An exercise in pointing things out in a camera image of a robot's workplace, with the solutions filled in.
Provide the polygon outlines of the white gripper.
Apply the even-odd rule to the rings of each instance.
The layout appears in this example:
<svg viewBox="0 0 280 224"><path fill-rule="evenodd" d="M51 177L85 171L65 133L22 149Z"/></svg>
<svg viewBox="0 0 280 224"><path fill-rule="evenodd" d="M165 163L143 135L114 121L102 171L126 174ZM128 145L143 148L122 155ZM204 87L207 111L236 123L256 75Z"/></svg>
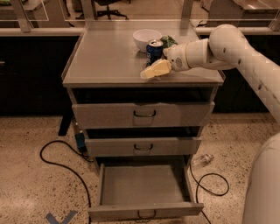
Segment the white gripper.
<svg viewBox="0 0 280 224"><path fill-rule="evenodd" d="M158 59L150 66L147 66L141 73L140 77L148 80L154 77L168 74L172 69L174 71L187 71L191 67L188 64L187 44L173 45L164 49L166 59Z"/></svg>

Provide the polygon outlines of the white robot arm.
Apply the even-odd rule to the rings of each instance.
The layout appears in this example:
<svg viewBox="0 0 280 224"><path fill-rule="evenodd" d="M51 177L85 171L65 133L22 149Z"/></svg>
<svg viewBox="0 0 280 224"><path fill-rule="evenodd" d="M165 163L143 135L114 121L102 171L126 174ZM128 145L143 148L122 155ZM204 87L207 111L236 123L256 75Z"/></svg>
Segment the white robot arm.
<svg viewBox="0 0 280 224"><path fill-rule="evenodd" d="M195 67L237 69L272 116L280 122L280 67L259 53L231 24L208 38L164 49L164 59L147 66L143 79ZM242 224L280 224L280 134L257 151L248 179Z"/></svg>

